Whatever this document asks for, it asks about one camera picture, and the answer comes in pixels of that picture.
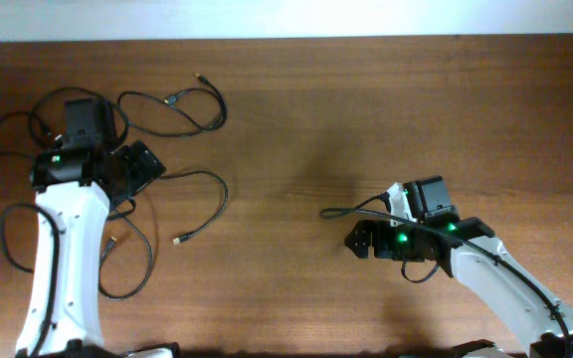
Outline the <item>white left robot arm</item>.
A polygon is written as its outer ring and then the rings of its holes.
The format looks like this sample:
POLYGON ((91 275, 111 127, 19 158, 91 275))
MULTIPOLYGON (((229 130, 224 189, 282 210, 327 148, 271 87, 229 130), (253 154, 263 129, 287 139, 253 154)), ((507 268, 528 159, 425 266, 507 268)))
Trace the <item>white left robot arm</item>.
POLYGON ((107 357, 98 314, 101 235, 111 211, 165 167, 142 141, 125 144, 108 101, 69 100, 60 146, 32 166, 38 246, 18 357, 107 357))

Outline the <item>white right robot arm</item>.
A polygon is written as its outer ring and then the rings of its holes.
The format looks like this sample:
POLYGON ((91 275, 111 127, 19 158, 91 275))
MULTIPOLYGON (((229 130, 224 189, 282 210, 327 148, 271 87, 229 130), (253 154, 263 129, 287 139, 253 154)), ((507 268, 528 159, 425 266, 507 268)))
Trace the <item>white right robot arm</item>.
POLYGON ((528 356, 573 357, 573 307, 521 266, 485 222, 461 218, 442 177, 394 183, 376 198, 385 212, 353 209, 363 218, 345 245, 358 258, 430 261, 470 289, 528 356))

